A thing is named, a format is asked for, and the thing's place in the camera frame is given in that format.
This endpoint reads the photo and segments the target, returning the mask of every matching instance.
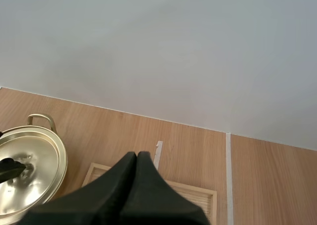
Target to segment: wood grain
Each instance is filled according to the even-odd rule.
[[[235,225],[316,225],[317,152],[231,136]]]
[[[88,183],[99,178],[102,174],[107,172],[111,167],[104,165],[91,163],[85,180],[82,186],[87,185]],[[178,194],[191,201],[192,203],[201,207],[208,218],[209,221],[212,221],[212,225],[217,224],[217,192],[209,189],[202,189],[199,187],[190,186],[187,184],[181,184],[177,182],[172,182],[166,180],[166,183],[169,184]]]
[[[162,177],[217,191],[218,224],[227,224],[224,133],[0,89],[0,130],[25,125],[32,113],[51,115],[66,146],[68,169],[56,196],[79,188],[91,162],[113,166],[126,152],[142,150],[153,160],[157,142],[163,141]],[[41,119],[34,124],[49,127]]]
[[[217,224],[227,224],[225,133],[174,123],[158,171],[169,181],[217,191]]]

